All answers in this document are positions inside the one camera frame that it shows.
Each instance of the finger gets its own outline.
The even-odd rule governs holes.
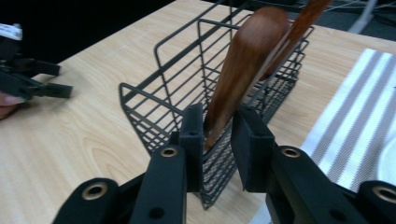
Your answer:
[[[0,106],[0,119],[5,119],[18,105]]]
[[[0,106],[2,105],[17,105],[23,103],[25,100],[21,97],[8,95],[0,92]]]

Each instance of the wire mesh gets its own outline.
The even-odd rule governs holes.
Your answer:
[[[217,2],[155,46],[159,68],[151,76],[136,87],[120,84],[122,109],[148,153],[167,144],[171,132],[179,131],[182,110],[188,105],[201,103],[207,110],[233,35],[251,15],[243,9],[261,6],[256,1],[247,1],[241,7],[229,7],[223,19],[213,20],[219,17],[218,7],[224,12],[225,7],[220,6],[223,2]],[[192,31],[197,36],[186,41],[184,34],[191,36]],[[312,28],[288,59],[270,77],[257,82],[244,99],[243,104],[256,109],[264,123],[294,87],[308,45],[306,38],[311,32]],[[185,47],[176,55],[165,53],[165,46],[174,49],[180,43]],[[236,170],[230,144],[231,126],[204,155],[204,183],[199,192],[204,208],[215,203]]]

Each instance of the light wood tabletop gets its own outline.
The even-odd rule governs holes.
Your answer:
[[[0,223],[51,223],[82,182],[108,177],[121,185],[146,171],[149,154],[121,110],[118,86],[152,74],[153,46],[210,5],[175,1],[83,50],[51,80],[74,86],[70,99],[36,97],[0,121]],[[396,53],[396,42],[323,27],[308,40],[299,81],[269,123],[280,145],[302,144],[364,49]],[[235,174],[207,211],[188,195],[187,223],[249,223],[264,199],[243,192]]]

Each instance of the wooden handle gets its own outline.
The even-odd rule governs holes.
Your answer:
[[[260,80],[264,80],[276,70],[280,63],[288,56],[295,45],[303,38],[309,27],[314,24],[324,9],[332,0],[310,0],[290,28],[289,34],[285,39],[285,46],[276,55],[269,68],[265,71]]]
[[[205,149],[212,148],[216,143],[258,75],[265,58],[289,28],[284,10],[263,7],[255,11],[236,32],[206,114]]]

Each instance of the striped cloth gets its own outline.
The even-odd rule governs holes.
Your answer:
[[[366,49],[300,149],[332,182],[357,191],[362,181],[377,179],[378,158],[394,138],[396,55]],[[394,157],[382,158],[396,164]],[[396,166],[380,167],[393,174],[389,170]],[[391,176],[381,180],[396,185]],[[251,223],[271,223],[265,204]]]

